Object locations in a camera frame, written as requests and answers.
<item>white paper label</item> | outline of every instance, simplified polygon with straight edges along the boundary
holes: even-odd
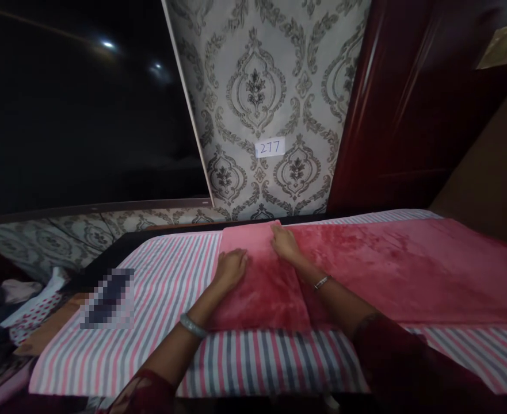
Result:
[[[255,156],[264,158],[268,156],[284,155],[286,152],[286,138],[274,137],[259,141],[255,144]]]

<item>sleeve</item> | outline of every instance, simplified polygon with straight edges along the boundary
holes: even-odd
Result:
[[[100,414],[173,414],[175,389],[153,371],[139,370],[117,399]]]
[[[353,345],[372,393],[391,412],[507,412],[478,376],[383,315],[366,318]]]

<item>folded blanket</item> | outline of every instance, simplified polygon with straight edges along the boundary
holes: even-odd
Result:
[[[239,285],[224,299],[212,318],[212,331],[272,328],[310,330],[295,270],[274,252],[270,223],[227,227],[219,252],[247,249],[249,264]]]
[[[507,244],[449,220],[288,227],[302,251],[405,324],[507,324]],[[313,328],[332,320],[302,285]]]

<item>woman's right hand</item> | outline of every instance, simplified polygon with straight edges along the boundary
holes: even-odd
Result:
[[[290,230],[286,230],[279,225],[272,225],[270,228],[275,235],[271,244],[279,257],[292,264],[303,257],[298,243],[295,241],[295,237]]]

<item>hand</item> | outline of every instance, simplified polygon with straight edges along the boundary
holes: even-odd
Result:
[[[270,228],[275,235],[275,238],[270,243],[278,256],[289,263],[294,263],[303,257],[298,243],[295,241],[295,237],[290,230],[286,230],[279,225],[273,225]]]
[[[212,284],[228,293],[242,279],[246,272],[247,250],[236,249],[229,253],[221,252],[217,263],[217,271]]]

